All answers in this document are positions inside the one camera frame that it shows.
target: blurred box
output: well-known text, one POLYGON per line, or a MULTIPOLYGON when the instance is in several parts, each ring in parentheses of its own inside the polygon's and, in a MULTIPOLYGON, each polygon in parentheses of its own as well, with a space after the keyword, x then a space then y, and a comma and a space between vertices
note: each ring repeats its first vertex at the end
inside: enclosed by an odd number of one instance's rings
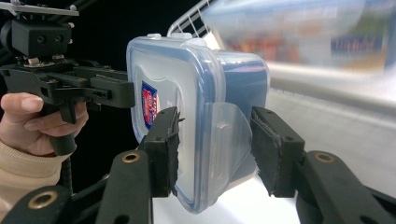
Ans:
POLYGON ((394 0, 218 0, 204 23, 225 49, 265 61, 383 72, 395 61, 394 0))

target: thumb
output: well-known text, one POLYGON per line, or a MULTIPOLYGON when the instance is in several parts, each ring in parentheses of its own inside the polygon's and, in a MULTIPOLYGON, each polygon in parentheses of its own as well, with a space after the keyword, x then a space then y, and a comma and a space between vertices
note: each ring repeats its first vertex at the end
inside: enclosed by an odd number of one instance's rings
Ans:
POLYGON ((28 115, 39 112, 43 100, 29 93, 8 93, 1 99, 1 107, 9 115, 28 115))

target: human hand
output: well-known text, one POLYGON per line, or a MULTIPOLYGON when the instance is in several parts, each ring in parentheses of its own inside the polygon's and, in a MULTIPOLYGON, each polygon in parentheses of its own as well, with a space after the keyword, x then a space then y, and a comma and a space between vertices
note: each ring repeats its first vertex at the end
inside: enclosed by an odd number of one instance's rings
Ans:
POLYGON ((43 100, 29 93, 8 93, 1 99, 4 116, 0 122, 0 140, 21 152, 45 156, 53 152, 51 136, 81 131, 88 120, 85 103, 75 105, 76 124, 64 122, 59 111, 39 117, 43 100))

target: beige sleeve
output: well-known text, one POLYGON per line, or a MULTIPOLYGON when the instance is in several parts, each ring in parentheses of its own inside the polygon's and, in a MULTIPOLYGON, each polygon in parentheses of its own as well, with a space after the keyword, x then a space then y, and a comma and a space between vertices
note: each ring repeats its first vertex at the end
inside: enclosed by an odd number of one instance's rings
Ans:
POLYGON ((67 157, 36 157, 0 142, 0 222, 25 194, 55 185, 67 157))

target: plastic food container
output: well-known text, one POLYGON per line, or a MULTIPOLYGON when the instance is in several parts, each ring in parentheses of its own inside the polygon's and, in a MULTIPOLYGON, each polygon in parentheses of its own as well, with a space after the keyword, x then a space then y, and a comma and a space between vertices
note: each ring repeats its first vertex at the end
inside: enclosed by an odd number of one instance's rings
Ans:
POLYGON ((218 0, 202 15, 225 49, 360 72, 394 63, 393 0, 218 0))
POLYGON ((148 35, 127 49, 134 83, 134 134, 140 142, 157 113, 177 106, 180 118, 177 197, 192 213, 255 174, 249 154, 250 110, 265 106, 269 80, 262 58, 214 51, 191 35, 148 35))

